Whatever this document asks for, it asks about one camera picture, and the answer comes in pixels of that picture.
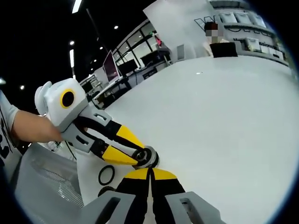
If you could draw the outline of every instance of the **robotic gripper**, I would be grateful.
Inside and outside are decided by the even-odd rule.
[[[52,85],[49,81],[35,93],[35,105],[61,132],[62,138],[76,149],[112,164],[132,165],[135,169],[153,168],[159,163],[157,152],[144,146],[124,125],[112,120],[104,110],[93,111],[85,91],[73,78]],[[93,129],[108,139],[134,150],[132,155],[107,144],[85,131]]]

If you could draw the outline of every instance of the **white box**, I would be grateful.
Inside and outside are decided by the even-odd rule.
[[[261,16],[251,13],[251,20],[254,25],[267,28]]]
[[[276,55],[283,60],[284,59],[284,54],[280,50],[276,50]]]
[[[265,54],[270,54],[270,51],[269,51],[269,47],[266,47],[266,46],[263,46],[263,45],[260,45],[261,47],[261,51]]]
[[[256,38],[245,38],[245,43],[250,51],[261,51],[259,40]]]
[[[219,16],[222,18],[223,23],[238,22],[233,12],[219,13]]]
[[[252,24],[247,13],[241,13],[241,12],[235,13],[235,17],[239,23]]]

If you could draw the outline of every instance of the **white table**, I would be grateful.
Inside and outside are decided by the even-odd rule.
[[[118,79],[115,81],[109,83],[101,92],[99,92],[93,99],[97,99],[100,95],[105,93],[108,89],[110,89],[113,85],[115,85],[117,82],[120,82],[123,79],[123,76],[120,76]]]
[[[299,162],[299,88],[288,67],[250,56],[197,58],[165,68],[106,111],[160,155],[227,224],[264,224],[282,205]],[[104,162],[78,155],[84,203]],[[116,187],[130,167],[116,167]]]

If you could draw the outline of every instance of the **shelf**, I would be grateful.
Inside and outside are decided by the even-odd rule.
[[[276,36],[276,33],[274,33],[272,30],[267,29],[265,27],[253,25],[253,24],[246,24],[246,23],[223,23],[224,28],[247,28],[247,29],[255,29],[258,31],[266,32],[271,34],[272,36]]]
[[[213,8],[251,9],[250,4],[243,0],[209,0]]]
[[[280,59],[280,58],[277,58],[277,57],[274,57],[274,56],[272,56],[272,55],[265,54],[265,53],[253,52],[253,51],[246,51],[246,50],[240,50],[240,51],[238,51],[238,55],[241,55],[241,56],[261,57],[261,58],[269,59],[269,60],[271,60],[271,61],[278,62],[278,63],[280,63],[280,64],[283,64],[283,65],[289,67],[289,63],[286,62],[285,60],[282,60],[282,59]]]

